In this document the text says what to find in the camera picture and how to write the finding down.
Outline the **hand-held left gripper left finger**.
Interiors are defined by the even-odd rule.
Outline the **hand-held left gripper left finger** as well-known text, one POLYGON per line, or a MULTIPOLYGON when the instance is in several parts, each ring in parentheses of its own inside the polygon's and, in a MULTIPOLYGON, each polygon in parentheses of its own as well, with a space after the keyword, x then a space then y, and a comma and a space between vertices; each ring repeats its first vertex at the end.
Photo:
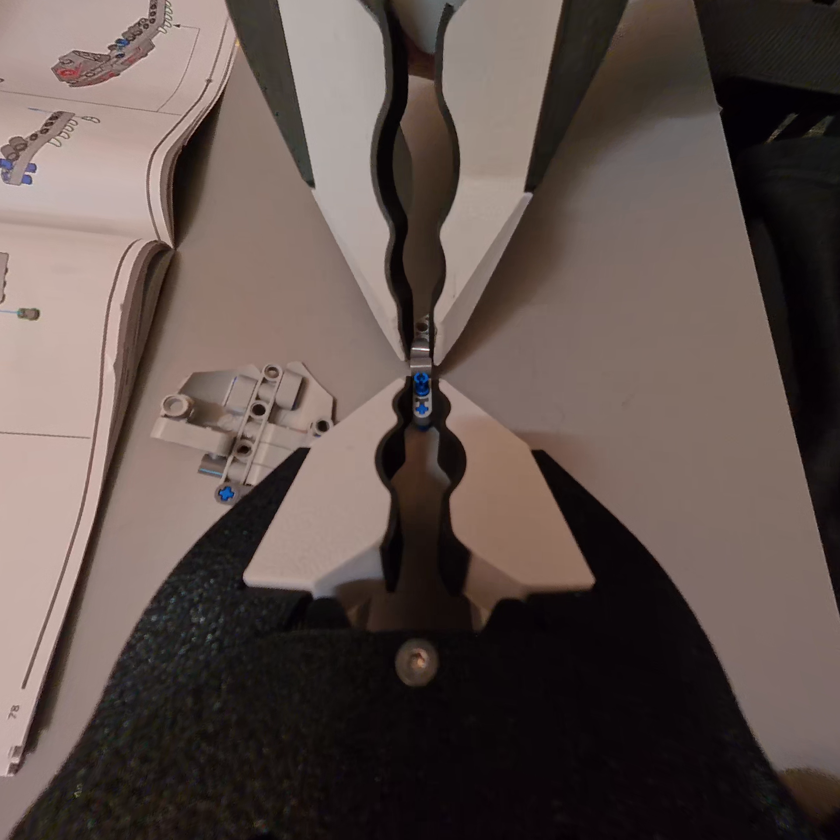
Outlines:
POLYGON ((393 480, 404 464, 404 379, 313 443, 244 573, 256 589, 332 598, 370 629, 393 592, 403 532, 393 480))

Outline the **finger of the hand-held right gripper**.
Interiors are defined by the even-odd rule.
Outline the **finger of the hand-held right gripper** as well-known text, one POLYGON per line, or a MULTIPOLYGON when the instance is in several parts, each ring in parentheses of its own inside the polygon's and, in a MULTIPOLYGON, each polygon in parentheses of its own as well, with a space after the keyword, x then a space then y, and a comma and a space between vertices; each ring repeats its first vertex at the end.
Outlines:
POLYGON ((439 229, 435 363, 464 331, 624 13, 623 1, 468 1, 438 28, 455 186, 439 229))
POLYGON ((394 152, 406 50, 389 2, 229 1, 276 125, 397 357, 413 341, 394 152))

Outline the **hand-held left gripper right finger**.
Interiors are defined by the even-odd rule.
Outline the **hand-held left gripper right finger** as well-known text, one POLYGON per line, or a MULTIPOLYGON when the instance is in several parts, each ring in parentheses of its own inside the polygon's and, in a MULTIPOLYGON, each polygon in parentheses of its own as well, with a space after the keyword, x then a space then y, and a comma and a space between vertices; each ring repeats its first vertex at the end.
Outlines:
POLYGON ((454 436, 449 529, 465 561, 438 558, 469 603, 472 625, 483 627, 502 600, 588 592, 595 577, 530 447, 444 380, 440 431, 443 455, 454 436))

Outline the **grey L-shaped building beam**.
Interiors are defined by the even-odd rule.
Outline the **grey L-shaped building beam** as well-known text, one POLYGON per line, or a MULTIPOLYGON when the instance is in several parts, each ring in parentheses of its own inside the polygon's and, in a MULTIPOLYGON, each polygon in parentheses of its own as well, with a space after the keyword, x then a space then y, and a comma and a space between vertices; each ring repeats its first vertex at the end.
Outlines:
POLYGON ((412 385, 413 424, 427 431, 434 419, 434 324, 427 313, 414 324, 414 336, 408 356, 412 385))

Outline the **grey desk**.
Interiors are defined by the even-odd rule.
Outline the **grey desk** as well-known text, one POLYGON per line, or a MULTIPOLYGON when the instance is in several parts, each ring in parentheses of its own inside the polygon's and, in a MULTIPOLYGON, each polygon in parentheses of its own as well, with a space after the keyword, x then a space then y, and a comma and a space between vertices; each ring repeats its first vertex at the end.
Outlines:
MULTIPOLYGON (((151 439, 163 394, 274 356, 309 365, 344 417, 399 374, 244 59, 180 169, 185 232, 35 747, 2 779, 2 838, 224 514, 193 457, 151 439)), ((833 773, 836 605, 693 2, 629 4, 446 365, 651 550, 771 761, 833 773)))

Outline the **grey building block assembly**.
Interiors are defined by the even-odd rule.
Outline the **grey building block assembly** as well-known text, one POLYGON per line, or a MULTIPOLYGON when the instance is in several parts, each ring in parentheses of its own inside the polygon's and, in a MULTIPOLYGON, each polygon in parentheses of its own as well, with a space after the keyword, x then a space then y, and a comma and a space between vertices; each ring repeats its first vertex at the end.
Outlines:
POLYGON ((334 426, 334 399, 301 362, 199 371, 161 399, 151 436, 202 455, 231 507, 300 448, 334 426))

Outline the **open instruction booklet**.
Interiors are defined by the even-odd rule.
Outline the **open instruction booklet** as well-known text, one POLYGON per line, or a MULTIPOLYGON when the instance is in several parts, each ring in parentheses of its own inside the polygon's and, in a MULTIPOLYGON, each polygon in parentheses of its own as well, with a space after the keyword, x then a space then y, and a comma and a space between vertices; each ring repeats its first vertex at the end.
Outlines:
POLYGON ((1 752, 25 753, 224 90, 218 1, 2 2, 1 752))

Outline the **person's dark clothing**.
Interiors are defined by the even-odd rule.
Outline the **person's dark clothing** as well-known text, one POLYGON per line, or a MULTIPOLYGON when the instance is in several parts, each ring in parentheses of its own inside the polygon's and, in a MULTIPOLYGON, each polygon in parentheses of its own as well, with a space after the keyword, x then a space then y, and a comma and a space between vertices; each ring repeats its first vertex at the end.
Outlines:
POLYGON ((695 6, 838 602, 838 2, 695 6))

